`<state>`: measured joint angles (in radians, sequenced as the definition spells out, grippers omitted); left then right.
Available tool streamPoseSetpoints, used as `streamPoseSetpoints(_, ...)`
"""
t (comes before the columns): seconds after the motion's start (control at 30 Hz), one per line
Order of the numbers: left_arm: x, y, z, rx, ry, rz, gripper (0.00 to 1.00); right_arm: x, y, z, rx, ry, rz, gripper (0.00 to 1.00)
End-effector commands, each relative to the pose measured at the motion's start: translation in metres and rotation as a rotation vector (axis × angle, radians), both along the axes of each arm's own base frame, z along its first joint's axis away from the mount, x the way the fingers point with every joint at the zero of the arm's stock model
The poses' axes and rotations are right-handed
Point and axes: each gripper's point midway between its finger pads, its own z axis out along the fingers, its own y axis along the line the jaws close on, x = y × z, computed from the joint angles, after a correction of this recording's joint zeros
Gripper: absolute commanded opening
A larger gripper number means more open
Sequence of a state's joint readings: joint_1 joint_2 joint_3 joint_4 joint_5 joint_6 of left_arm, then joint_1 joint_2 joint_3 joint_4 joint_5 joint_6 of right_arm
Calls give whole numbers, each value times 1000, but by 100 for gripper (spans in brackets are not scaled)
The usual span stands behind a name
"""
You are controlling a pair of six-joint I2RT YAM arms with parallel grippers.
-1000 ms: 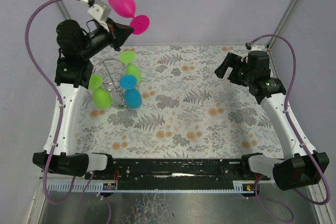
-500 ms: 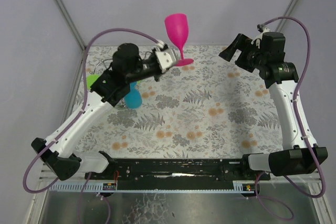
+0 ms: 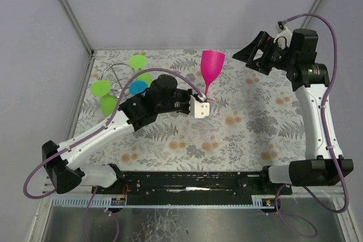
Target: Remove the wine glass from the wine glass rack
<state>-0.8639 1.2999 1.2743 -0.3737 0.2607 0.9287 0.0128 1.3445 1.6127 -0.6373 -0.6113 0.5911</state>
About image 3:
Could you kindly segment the pink wine glass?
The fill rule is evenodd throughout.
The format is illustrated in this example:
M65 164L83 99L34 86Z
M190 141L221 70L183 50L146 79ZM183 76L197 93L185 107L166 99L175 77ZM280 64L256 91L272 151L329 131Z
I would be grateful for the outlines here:
M200 71L205 82L205 101L207 101L208 90L210 85L219 77L223 64L225 61L225 55L215 50L203 50L201 55Z

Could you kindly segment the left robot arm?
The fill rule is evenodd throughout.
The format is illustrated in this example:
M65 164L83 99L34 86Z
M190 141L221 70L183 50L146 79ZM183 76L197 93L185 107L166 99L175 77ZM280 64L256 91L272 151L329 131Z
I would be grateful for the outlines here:
M109 188L118 179L118 168L90 165L86 160L103 146L155 122L161 113L189 114L195 101L192 90L179 89L174 77L162 74L88 131L59 144L46 142L42 146L44 168L56 193L68 193L79 185Z

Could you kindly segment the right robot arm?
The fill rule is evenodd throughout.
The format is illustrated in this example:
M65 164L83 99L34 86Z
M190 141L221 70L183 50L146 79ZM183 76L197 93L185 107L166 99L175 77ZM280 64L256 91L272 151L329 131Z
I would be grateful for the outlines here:
M337 142L326 91L331 85L327 68L316 63L318 34L310 29L281 31L276 38L261 31L233 59L268 75L272 69L286 72L300 109L306 137L305 159L288 165L264 167L273 184L333 186L353 171Z

